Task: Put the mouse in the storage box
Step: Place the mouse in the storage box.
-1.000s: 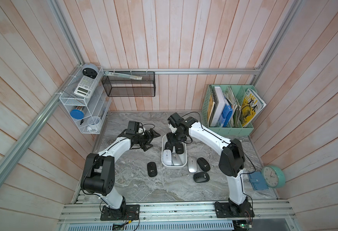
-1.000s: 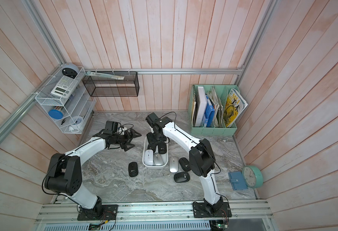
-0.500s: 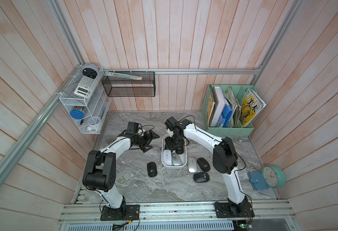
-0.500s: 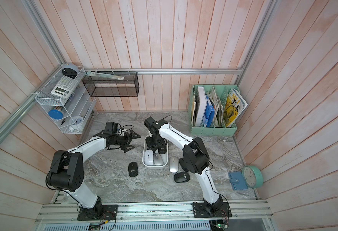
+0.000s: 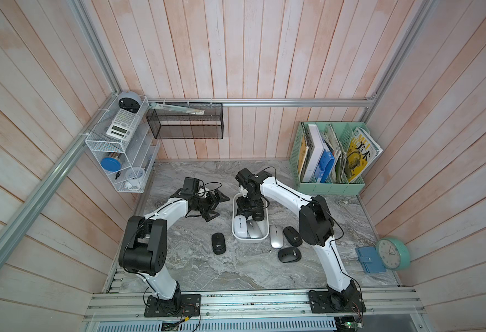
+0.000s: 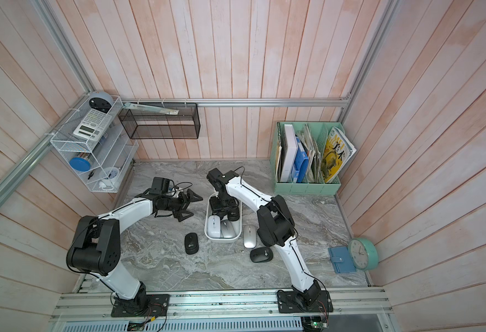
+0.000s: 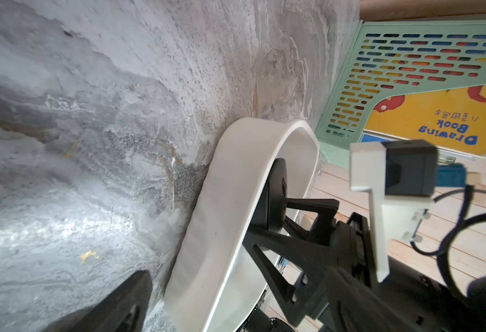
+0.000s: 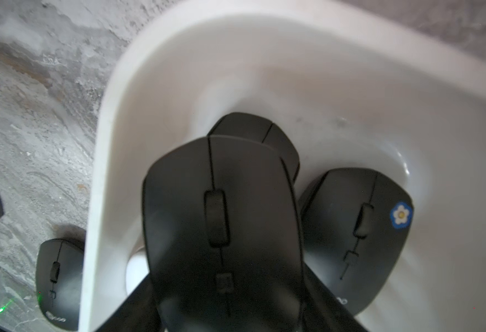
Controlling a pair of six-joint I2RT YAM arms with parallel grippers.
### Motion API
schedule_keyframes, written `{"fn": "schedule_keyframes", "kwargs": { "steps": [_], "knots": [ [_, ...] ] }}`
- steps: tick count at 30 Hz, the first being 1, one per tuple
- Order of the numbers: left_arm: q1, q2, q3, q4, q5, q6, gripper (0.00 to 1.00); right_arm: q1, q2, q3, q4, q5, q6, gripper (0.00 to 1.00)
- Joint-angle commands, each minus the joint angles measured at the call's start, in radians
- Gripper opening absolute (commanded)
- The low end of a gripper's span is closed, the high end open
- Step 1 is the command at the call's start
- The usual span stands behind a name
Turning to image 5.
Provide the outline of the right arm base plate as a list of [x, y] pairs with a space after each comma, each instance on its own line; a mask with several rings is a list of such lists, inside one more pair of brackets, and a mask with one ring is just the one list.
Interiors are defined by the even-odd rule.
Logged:
[[308, 293], [312, 313], [364, 313], [366, 306], [355, 284], [338, 292], [328, 288], [326, 291], [310, 290]]

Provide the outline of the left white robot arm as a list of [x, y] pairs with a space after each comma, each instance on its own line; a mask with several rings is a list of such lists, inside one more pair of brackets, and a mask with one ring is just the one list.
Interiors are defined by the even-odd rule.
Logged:
[[230, 200], [220, 191], [198, 178], [186, 177], [182, 188], [172, 194], [166, 203], [153, 212], [129, 218], [118, 254], [118, 264], [126, 272], [139, 276], [152, 290], [155, 298], [177, 301], [178, 282], [165, 267], [168, 251], [168, 231], [182, 218], [201, 217], [209, 222], [217, 217], [220, 203]]

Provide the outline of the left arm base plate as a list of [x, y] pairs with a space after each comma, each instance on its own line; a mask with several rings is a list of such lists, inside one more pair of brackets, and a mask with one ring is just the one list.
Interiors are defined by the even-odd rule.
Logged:
[[194, 317], [200, 316], [201, 295], [175, 293], [171, 300], [161, 300], [150, 295], [144, 316], [146, 318]]

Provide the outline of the black mouse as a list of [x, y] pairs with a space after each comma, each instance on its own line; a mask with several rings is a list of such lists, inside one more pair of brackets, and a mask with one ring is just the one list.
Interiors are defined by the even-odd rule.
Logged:
[[299, 247], [302, 245], [303, 240], [299, 234], [299, 232], [292, 226], [287, 226], [283, 230], [283, 234], [286, 237], [288, 243], [292, 247]]
[[221, 232], [216, 232], [211, 237], [212, 251], [215, 255], [222, 255], [226, 252], [225, 236]]
[[300, 261], [302, 258], [301, 252], [297, 247], [288, 247], [281, 249], [278, 254], [278, 259], [281, 263], [294, 263]]
[[264, 211], [263, 210], [255, 211], [252, 214], [252, 218], [254, 221], [263, 221], [265, 218]]

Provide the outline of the white mouse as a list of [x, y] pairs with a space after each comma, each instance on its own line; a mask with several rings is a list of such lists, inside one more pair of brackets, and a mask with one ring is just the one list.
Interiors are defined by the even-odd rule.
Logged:
[[243, 215], [236, 215], [233, 220], [234, 235], [240, 239], [248, 237], [247, 220]]

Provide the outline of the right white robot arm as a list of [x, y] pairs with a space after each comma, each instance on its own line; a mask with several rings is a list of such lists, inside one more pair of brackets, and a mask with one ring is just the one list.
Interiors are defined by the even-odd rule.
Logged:
[[263, 203], [273, 199], [298, 217], [298, 232], [304, 242], [315, 250], [327, 278], [331, 296], [345, 299], [358, 290], [358, 285], [346, 271], [336, 247], [332, 217], [324, 197], [309, 196], [283, 184], [266, 170], [257, 174], [244, 168], [237, 180], [240, 193], [246, 199], [241, 211], [254, 213], [264, 209]]

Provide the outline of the silver mouse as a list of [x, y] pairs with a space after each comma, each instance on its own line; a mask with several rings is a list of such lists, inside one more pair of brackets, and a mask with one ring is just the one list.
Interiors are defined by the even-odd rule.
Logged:
[[249, 238], [251, 239], [263, 238], [262, 231], [256, 221], [248, 220], [246, 224], [247, 224], [247, 233]]
[[271, 225], [269, 235], [270, 235], [271, 246], [274, 249], [283, 248], [284, 246], [283, 227], [279, 225]]

